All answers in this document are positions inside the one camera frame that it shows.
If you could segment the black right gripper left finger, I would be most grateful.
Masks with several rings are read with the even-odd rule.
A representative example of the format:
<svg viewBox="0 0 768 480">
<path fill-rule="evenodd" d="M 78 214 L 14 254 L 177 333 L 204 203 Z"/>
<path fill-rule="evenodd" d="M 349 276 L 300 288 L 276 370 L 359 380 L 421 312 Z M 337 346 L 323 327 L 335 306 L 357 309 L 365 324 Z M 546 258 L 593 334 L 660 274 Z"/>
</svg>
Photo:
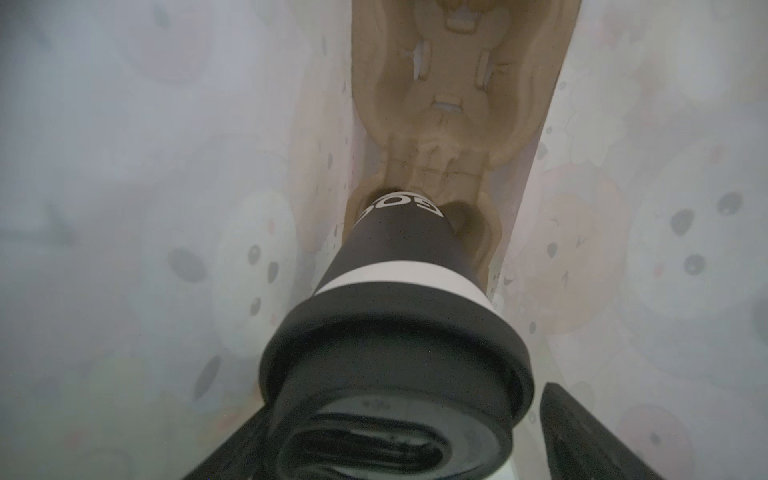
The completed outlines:
<svg viewBox="0 0 768 480">
<path fill-rule="evenodd" d="M 265 405 L 237 429 L 184 480 L 253 479 L 263 469 L 262 455 L 272 406 Z"/>
</svg>

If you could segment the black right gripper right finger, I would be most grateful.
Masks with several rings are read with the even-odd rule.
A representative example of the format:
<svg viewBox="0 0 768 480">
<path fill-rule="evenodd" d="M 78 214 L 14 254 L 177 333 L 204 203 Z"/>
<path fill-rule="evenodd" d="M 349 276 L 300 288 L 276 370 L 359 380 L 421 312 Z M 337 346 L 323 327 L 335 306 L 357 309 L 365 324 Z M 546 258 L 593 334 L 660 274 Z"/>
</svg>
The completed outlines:
<svg viewBox="0 0 768 480">
<path fill-rule="evenodd" d="M 552 480 L 661 480 L 561 385 L 544 386 L 539 418 Z"/>
</svg>

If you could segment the black takeout coffee cup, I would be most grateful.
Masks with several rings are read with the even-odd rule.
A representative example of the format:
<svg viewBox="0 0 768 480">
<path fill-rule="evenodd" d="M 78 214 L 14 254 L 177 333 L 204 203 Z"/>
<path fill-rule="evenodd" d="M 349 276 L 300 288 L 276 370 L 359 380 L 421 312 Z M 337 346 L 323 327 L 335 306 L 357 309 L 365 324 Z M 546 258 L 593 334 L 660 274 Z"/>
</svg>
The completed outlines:
<svg viewBox="0 0 768 480">
<path fill-rule="evenodd" d="M 407 191 L 363 211 L 260 382 L 269 479 L 484 479 L 533 397 L 526 347 L 446 214 Z"/>
</svg>

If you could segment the brown pulp cup carrier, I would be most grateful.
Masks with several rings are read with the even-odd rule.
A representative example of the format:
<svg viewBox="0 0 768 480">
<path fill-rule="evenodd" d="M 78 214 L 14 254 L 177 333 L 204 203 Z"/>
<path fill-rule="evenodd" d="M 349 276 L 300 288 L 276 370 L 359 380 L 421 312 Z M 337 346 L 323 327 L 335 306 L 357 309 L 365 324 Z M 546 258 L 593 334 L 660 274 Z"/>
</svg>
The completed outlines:
<svg viewBox="0 0 768 480">
<path fill-rule="evenodd" d="M 504 166 L 528 175 L 577 23 L 578 0 L 356 1 L 351 86 L 383 163 L 351 194 L 352 223 L 384 193 L 448 211 L 481 283 L 502 240 L 489 189 Z"/>
</svg>

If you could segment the white patterned gift bag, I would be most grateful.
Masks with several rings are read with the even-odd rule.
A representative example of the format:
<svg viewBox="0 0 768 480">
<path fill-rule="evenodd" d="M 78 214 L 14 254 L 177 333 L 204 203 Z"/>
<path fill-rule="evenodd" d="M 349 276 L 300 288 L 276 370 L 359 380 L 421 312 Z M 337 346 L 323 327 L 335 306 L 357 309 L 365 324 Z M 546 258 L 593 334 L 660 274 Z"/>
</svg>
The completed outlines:
<svg viewBox="0 0 768 480">
<path fill-rule="evenodd" d="M 348 1 L 1 5 L 1 475 L 179 479 L 380 154 Z M 585 1 L 494 309 L 668 479 L 767 475 L 767 5 Z"/>
</svg>

